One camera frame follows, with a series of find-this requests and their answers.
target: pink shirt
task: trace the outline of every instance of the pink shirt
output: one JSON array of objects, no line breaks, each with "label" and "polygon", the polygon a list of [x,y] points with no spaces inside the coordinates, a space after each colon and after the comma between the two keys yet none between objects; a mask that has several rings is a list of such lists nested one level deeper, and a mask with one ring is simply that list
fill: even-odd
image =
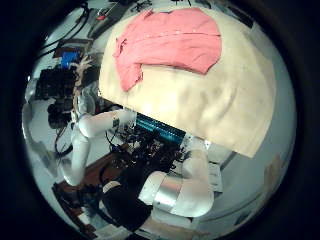
[{"label": "pink shirt", "polygon": [[205,74],[221,54],[215,21],[198,8],[141,12],[117,38],[120,84],[130,90],[142,80],[141,64],[167,65]]}]

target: cable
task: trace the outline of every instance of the cable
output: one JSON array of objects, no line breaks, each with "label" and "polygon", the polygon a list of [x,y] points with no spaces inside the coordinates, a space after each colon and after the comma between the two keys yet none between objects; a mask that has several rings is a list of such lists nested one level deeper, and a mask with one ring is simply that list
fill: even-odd
[{"label": "cable", "polygon": [[83,10],[83,13],[81,14],[80,18],[78,19],[78,22],[65,35],[63,35],[61,38],[59,38],[59,39],[57,39],[57,40],[55,40],[55,41],[53,41],[53,42],[51,42],[51,43],[49,43],[47,45],[42,46],[40,49],[45,49],[47,47],[50,47],[53,44],[55,44],[55,43],[61,41],[62,39],[64,39],[66,36],[68,36],[80,24],[81,19],[85,16],[84,14],[85,14],[85,10]]},{"label": "cable", "polygon": [[[87,23],[87,21],[88,21],[88,19],[89,19],[90,10],[89,10],[88,8],[84,8],[84,9],[85,9],[84,11],[85,11],[85,14],[86,14],[86,18],[85,18],[83,24],[81,25],[81,27],[80,27],[74,34],[71,35],[71,37],[67,38],[66,41],[71,40],[71,39],[72,39],[74,36],[76,36],[76,35],[84,28],[84,26],[86,25],[86,23]],[[46,51],[46,52],[42,53],[41,55],[37,56],[35,60],[38,60],[39,58],[41,58],[41,57],[43,57],[43,56],[45,56],[45,55],[47,55],[47,54],[49,54],[49,53],[52,53],[52,52],[56,51],[58,48],[60,48],[60,47],[62,47],[62,46],[63,46],[63,44],[60,45],[60,46],[57,46],[57,47],[55,47],[55,48],[53,48],[53,49],[51,49],[51,50],[49,50],[49,51]]]},{"label": "cable", "polygon": [[58,150],[58,141],[61,138],[61,136],[65,133],[66,129],[67,129],[67,127],[63,127],[61,129],[59,129],[59,132],[56,131],[57,136],[54,141],[54,149],[55,149],[56,157],[59,158],[58,164],[60,164],[62,157],[66,156],[67,154],[69,154],[73,150],[72,144],[70,144],[69,147],[65,151],[59,152],[59,150]]}]

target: wire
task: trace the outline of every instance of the wire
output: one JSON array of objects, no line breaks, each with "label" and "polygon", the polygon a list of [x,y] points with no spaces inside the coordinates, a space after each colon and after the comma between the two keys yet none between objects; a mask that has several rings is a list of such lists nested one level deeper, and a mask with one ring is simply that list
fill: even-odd
[{"label": "wire", "polygon": [[119,126],[117,127],[116,131],[114,132],[111,140],[110,140],[109,137],[108,137],[108,132],[105,131],[106,139],[107,139],[107,141],[109,142],[109,150],[110,150],[110,152],[112,152],[112,146],[114,146],[114,144],[112,143],[112,140],[113,140],[114,137],[116,136],[118,130],[119,130]]},{"label": "wire", "polygon": [[85,14],[85,10],[83,10],[83,13],[81,14],[80,18],[77,20],[78,22],[65,35],[63,35],[61,38],[59,38],[59,39],[57,39],[57,40],[55,40],[55,41],[53,41],[53,42],[51,42],[51,43],[49,43],[47,45],[42,46],[40,49],[45,49],[47,47],[50,47],[53,44],[55,44],[55,43],[61,41],[62,39],[64,39],[66,36],[68,36],[80,24],[81,19],[85,16],[84,14]]},{"label": "wire", "polygon": [[58,150],[58,141],[61,138],[61,136],[65,133],[66,129],[67,129],[67,127],[63,127],[63,128],[60,128],[59,131],[56,130],[57,136],[54,141],[54,149],[55,149],[56,157],[59,158],[58,165],[61,162],[61,158],[66,156],[67,154],[69,154],[73,150],[72,144],[70,144],[69,147],[65,151],[63,151],[65,144],[63,145],[61,152]]},{"label": "wire", "polygon": [[[69,38],[66,39],[66,41],[71,40],[71,39],[72,39],[74,36],[76,36],[76,35],[84,28],[84,26],[86,25],[86,23],[87,23],[87,21],[88,21],[88,19],[89,19],[90,10],[89,10],[88,8],[84,8],[84,9],[85,9],[84,11],[86,12],[86,13],[85,13],[85,14],[86,14],[86,18],[85,18],[84,22],[82,23],[81,27],[80,27],[74,34],[71,35],[71,37],[69,37]],[[46,52],[42,53],[41,55],[37,56],[35,60],[38,60],[39,58],[42,58],[43,56],[45,56],[45,55],[47,55],[47,54],[49,54],[49,53],[52,53],[52,52],[56,51],[58,48],[62,47],[64,44],[65,44],[65,43],[63,43],[63,44],[61,44],[60,46],[57,46],[57,47],[55,47],[55,48],[53,48],[53,49],[51,49],[51,50],[49,50],[49,51],[46,51]]]}]

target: black cable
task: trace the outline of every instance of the black cable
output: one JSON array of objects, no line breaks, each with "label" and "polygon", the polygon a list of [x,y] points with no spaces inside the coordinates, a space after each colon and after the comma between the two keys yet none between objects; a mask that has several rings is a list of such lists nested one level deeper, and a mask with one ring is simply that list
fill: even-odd
[{"label": "black cable", "polygon": [[63,35],[61,38],[59,38],[59,39],[57,39],[57,40],[55,40],[55,41],[53,41],[53,42],[51,42],[51,43],[49,43],[49,44],[47,44],[47,45],[42,46],[40,49],[45,49],[45,48],[47,48],[47,47],[50,47],[50,46],[52,46],[53,44],[55,44],[55,43],[61,41],[62,39],[64,39],[66,36],[68,36],[68,35],[80,24],[81,19],[85,16],[85,12],[86,12],[86,11],[83,10],[83,13],[81,14],[81,16],[79,17],[79,19],[77,20],[78,22],[77,22],[65,35]]},{"label": "black cable", "polygon": [[69,147],[65,151],[59,152],[59,150],[58,150],[58,146],[57,146],[58,145],[58,141],[61,138],[61,136],[65,133],[65,131],[66,131],[66,127],[61,128],[59,130],[59,132],[57,133],[56,139],[54,141],[55,155],[56,155],[57,158],[59,158],[58,164],[61,162],[61,158],[62,157],[68,155],[73,150],[72,144],[70,144]]},{"label": "black cable", "polygon": [[105,179],[105,180],[103,179],[103,174],[106,171],[106,169],[110,167],[110,165],[111,165],[111,162],[106,163],[99,171],[99,181],[102,186],[106,185],[109,182],[109,179]]},{"label": "black cable", "polygon": [[[85,12],[86,12],[86,18],[85,18],[83,24],[81,25],[81,27],[80,27],[74,34],[72,34],[71,37],[67,38],[66,41],[71,40],[71,39],[72,39],[74,36],[76,36],[76,35],[84,28],[84,26],[86,25],[86,23],[87,23],[87,21],[88,21],[88,19],[89,19],[90,10],[89,10],[89,9],[85,9]],[[51,49],[51,50],[49,50],[49,51],[47,51],[47,52],[42,53],[41,55],[37,56],[35,60],[38,60],[39,58],[41,58],[41,57],[43,57],[43,56],[45,56],[45,55],[47,55],[47,54],[49,54],[49,53],[52,53],[52,52],[56,51],[58,48],[60,48],[60,47],[62,47],[62,46],[63,46],[63,44],[60,45],[60,46],[57,46],[57,47],[55,47],[55,48],[53,48],[53,49]]]}]

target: blue object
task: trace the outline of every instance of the blue object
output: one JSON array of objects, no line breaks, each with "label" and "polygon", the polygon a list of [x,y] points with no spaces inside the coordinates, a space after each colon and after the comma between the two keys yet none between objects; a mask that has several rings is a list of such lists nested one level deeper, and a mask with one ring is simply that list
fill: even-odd
[{"label": "blue object", "polygon": [[181,144],[185,135],[185,132],[180,129],[171,127],[140,113],[137,115],[136,124],[149,132],[158,131],[162,138],[177,144]]},{"label": "blue object", "polygon": [[78,58],[77,52],[63,52],[61,59],[61,67],[69,68],[69,64]]}]

